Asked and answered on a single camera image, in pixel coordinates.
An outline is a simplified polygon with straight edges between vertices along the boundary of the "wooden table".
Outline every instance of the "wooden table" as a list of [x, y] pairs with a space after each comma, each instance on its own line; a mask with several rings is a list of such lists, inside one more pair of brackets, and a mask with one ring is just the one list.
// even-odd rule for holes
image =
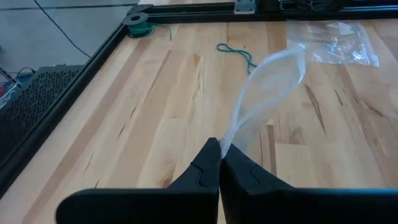
[[[362, 24], [381, 66], [309, 64], [249, 151], [294, 186], [398, 186], [397, 21]], [[0, 223], [53, 223], [81, 189], [167, 187], [223, 135], [248, 77], [216, 44], [255, 62], [286, 48], [284, 22], [170, 27], [173, 41], [166, 29], [123, 39], [0, 200]]]

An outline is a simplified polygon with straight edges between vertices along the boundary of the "cable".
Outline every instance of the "cable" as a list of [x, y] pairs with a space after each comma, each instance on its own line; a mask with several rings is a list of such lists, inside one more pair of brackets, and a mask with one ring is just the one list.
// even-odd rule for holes
[[251, 54], [249, 52], [245, 51], [245, 50], [233, 49], [233, 48], [229, 47], [227, 44], [224, 44], [224, 43], [217, 44], [217, 50], [219, 52], [238, 53], [238, 54], [242, 55], [246, 59], [246, 61], [248, 63], [248, 67], [247, 67], [248, 75], [250, 75], [250, 67], [254, 67], [254, 68], [257, 67], [257, 65], [255, 65], [255, 64], [253, 64], [251, 62], [251, 60], [252, 60]]
[[82, 54], [86, 55], [88, 58], [91, 58], [86, 52], [84, 52], [82, 49], [80, 49], [78, 46], [76, 46], [75, 43], [67, 36], [67, 34], [61, 29], [60, 26], [46, 13], [46, 11], [42, 8], [42, 6], [36, 1], [33, 0], [36, 5], [40, 8], [40, 10], [51, 20], [51, 22], [54, 23], [54, 25], [62, 32], [62, 34], [69, 40], [69, 42], [76, 48], [78, 49]]

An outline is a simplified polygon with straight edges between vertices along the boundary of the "black perforated panel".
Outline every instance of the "black perforated panel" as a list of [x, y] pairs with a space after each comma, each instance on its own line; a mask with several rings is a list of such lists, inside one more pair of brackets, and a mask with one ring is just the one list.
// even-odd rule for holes
[[0, 169], [47, 115], [83, 66], [40, 68], [0, 110]]

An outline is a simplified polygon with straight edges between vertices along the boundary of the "black cable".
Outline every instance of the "black cable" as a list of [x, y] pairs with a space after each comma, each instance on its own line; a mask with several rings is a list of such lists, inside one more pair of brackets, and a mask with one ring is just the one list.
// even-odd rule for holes
[[76, 46], [75, 43], [73, 43], [73, 41], [67, 36], [67, 34], [61, 29], [60, 26], [58, 26], [58, 24], [45, 12], [45, 10], [42, 8], [42, 6], [36, 1], [33, 0], [36, 5], [40, 8], [40, 10], [51, 20], [51, 22], [54, 23], [54, 25], [56, 27], [58, 27], [58, 29], [63, 33], [63, 35], [69, 40], [69, 42], [76, 48], [78, 49], [82, 54], [86, 55], [88, 58], [91, 58], [86, 52], [84, 52], [82, 49], [80, 49], [78, 46]]

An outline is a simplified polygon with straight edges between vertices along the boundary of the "transparent plastic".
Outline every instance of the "transparent plastic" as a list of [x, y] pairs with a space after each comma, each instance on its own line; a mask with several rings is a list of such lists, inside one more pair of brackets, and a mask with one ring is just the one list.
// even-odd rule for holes
[[357, 22], [289, 21], [287, 48], [305, 46], [308, 62], [379, 66], [365, 29]]
[[306, 69], [304, 49], [298, 45], [277, 52], [253, 70], [239, 94], [229, 128], [220, 140], [222, 157], [231, 143], [246, 152], [278, 104], [298, 87]]
[[0, 109], [6, 105], [6, 103], [12, 98], [12, 96], [15, 95], [15, 93], [19, 90], [19, 87], [14, 84], [10, 84], [9, 90], [3, 94], [3, 96], [0, 96]]

